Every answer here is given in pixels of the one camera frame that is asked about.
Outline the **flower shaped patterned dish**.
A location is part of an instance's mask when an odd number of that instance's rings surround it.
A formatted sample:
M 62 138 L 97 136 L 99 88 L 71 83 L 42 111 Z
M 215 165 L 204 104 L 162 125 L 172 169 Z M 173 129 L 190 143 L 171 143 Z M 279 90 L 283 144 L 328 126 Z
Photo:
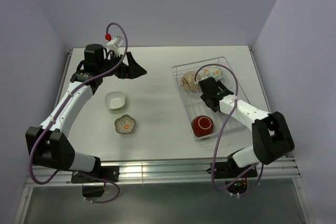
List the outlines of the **flower shaped patterned dish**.
M 125 114 L 114 122 L 115 131 L 119 134 L 130 134 L 136 126 L 136 120 Z

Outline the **beige bowl with flower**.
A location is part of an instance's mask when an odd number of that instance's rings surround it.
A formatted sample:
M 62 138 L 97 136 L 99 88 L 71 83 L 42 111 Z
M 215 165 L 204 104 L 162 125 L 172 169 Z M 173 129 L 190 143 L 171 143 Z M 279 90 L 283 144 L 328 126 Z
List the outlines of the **beige bowl with flower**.
M 199 85 L 197 84 L 201 80 L 201 76 L 196 74 L 195 71 L 188 71 L 183 74 L 181 78 L 181 87 L 184 90 L 199 90 Z

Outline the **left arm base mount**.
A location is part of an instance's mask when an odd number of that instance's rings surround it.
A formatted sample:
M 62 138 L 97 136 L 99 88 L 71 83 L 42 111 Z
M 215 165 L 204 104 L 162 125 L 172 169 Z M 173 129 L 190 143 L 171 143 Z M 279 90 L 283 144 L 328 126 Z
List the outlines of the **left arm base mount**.
M 120 187 L 116 184 L 119 179 L 119 166 L 102 166 L 97 172 L 73 172 L 72 184 L 82 184 L 82 196 L 84 200 L 95 204 L 104 204 L 114 201 L 120 195 Z M 101 199 L 107 192 L 107 185 L 116 188 L 116 194 L 110 199 Z

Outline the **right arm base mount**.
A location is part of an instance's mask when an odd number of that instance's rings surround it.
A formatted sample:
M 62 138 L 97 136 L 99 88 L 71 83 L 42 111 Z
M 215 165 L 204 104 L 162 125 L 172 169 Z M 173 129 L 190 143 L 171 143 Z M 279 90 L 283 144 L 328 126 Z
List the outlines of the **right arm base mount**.
M 253 165 L 240 168 L 235 164 L 229 164 L 229 161 L 216 162 L 213 172 L 211 167 L 206 171 L 211 175 L 212 184 L 216 191 L 223 191 L 223 189 L 216 186 L 215 180 L 225 179 L 225 190 L 234 195 L 246 193 L 248 178 L 255 178 L 258 175 L 257 168 Z

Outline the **red bowl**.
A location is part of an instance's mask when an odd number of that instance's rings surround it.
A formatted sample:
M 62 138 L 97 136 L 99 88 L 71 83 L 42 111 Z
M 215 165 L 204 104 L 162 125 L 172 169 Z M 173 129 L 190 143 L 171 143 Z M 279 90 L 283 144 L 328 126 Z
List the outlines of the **red bowl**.
M 207 136 L 214 132 L 213 120 L 206 115 L 195 117 L 191 122 L 191 127 L 195 137 Z

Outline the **white square bowl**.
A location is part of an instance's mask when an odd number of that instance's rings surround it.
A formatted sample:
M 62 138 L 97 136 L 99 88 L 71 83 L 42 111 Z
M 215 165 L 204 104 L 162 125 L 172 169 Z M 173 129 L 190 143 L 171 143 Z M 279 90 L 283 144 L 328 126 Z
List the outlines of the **white square bowl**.
M 125 105 L 125 94 L 121 91 L 109 92 L 105 96 L 105 106 L 109 110 L 118 110 Z

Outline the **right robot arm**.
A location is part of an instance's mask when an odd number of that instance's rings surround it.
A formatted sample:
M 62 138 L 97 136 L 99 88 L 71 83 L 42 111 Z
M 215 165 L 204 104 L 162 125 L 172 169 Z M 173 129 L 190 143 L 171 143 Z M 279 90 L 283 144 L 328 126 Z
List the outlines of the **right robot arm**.
M 246 166 L 262 163 L 268 165 L 295 149 L 285 117 L 280 112 L 270 113 L 260 110 L 238 98 L 237 92 L 227 89 L 213 77 L 200 81 L 201 99 L 212 109 L 227 115 L 215 145 L 217 155 L 223 131 L 230 118 L 239 121 L 252 133 L 252 145 L 228 156 L 228 173 L 240 176 Z

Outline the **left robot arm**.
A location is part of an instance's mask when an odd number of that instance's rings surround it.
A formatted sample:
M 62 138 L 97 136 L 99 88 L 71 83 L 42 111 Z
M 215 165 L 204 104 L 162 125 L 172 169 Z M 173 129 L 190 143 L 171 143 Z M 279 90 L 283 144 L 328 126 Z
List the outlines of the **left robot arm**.
M 91 182 L 101 178 L 100 159 L 76 152 L 70 144 L 71 127 L 105 77 L 135 79 L 147 73 L 130 52 L 124 56 L 107 57 L 106 54 L 107 50 L 100 44 L 87 45 L 84 59 L 71 76 L 63 98 L 40 126 L 28 128 L 25 136 L 31 165 L 62 171 L 79 170 Z

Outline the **floral leaf pattern bowl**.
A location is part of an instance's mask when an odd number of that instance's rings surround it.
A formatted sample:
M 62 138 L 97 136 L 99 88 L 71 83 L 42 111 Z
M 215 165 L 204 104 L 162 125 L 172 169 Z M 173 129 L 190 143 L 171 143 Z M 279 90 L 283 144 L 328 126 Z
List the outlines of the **floral leaf pattern bowl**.
M 201 70 L 201 80 L 213 77 L 215 80 L 222 80 L 224 78 L 224 72 L 220 66 L 207 66 Z

